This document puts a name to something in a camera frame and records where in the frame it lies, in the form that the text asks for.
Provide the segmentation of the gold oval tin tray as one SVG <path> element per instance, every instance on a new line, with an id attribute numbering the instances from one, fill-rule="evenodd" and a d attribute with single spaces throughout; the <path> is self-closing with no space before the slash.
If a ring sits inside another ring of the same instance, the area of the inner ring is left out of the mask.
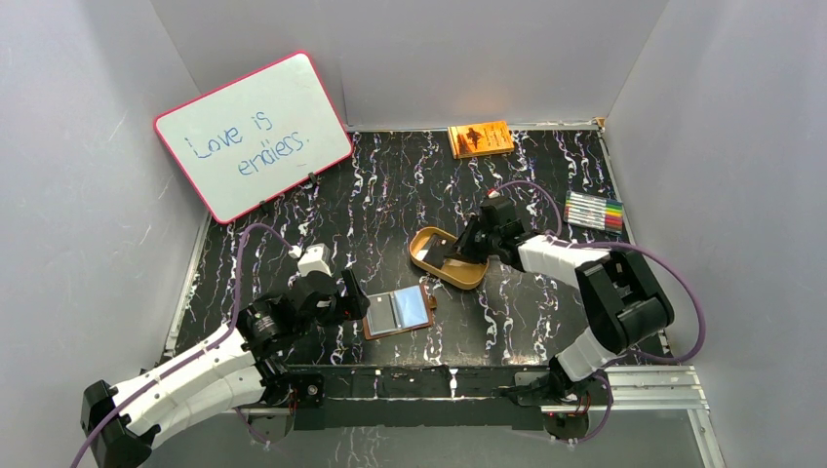
<path id="1" fill-rule="evenodd" d="M 451 240 L 457 240 L 453 234 L 435 226 L 427 226 L 419 229 L 411 238 L 408 246 L 409 257 L 413 265 L 463 291 L 470 291 L 477 288 L 483 282 L 488 272 L 490 265 L 488 262 L 468 263 L 449 258 L 446 260 L 442 269 L 436 269 L 416 258 L 417 253 L 432 234 L 441 234 Z"/>

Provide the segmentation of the brown leather card holder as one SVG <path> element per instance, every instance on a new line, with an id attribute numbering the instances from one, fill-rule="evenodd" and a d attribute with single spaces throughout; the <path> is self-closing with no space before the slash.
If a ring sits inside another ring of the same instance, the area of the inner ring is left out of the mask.
<path id="1" fill-rule="evenodd" d="M 371 294 L 368 299 L 370 305 L 363 319 L 367 340 L 434 325 L 437 299 L 423 285 Z"/>

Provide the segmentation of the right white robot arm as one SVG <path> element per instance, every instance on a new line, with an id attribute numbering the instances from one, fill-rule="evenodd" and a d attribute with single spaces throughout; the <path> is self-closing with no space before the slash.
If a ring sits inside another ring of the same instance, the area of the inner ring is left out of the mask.
<path id="1" fill-rule="evenodd" d="M 550 361 L 550 393 L 563 404 L 575 403 L 586 393 L 588 377 L 675 318 L 641 253 L 575 246 L 529 230 L 503 196 L 486 200 L 470 216 L 448 256 L 466 263 L 495 256 L 518 271 L 578 289 L 587 326 Z"/>

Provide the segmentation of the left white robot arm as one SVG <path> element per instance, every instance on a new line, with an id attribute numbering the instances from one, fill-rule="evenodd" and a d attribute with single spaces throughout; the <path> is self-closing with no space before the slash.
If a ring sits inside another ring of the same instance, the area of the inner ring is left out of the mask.
<path id="1" fill-rule="evenodd" d="M 99 467 L 139 467 L 166 440 L 226 410 L 263 404 L 317 406 L 320 375 L 290 372 L 284 357 L 315 327 L 364 318 L 371 302 L 349 269 L 340 280 L 312 271 L 269 292 L 171 360 L 83 393 L 81 453 Z"/>

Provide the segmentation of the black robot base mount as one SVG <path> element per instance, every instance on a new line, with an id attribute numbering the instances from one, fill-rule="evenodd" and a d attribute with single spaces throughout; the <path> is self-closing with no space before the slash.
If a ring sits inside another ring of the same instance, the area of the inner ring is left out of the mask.
<path id="1" fill-rule="evenodd" d="M 239 412 L 284 416 L 288 430 L 500 427 L 578 442 L 596 433 L 590 410 L 610 404 L 605 371 L 558 385 L 550 367 L 292 366 Z"/>

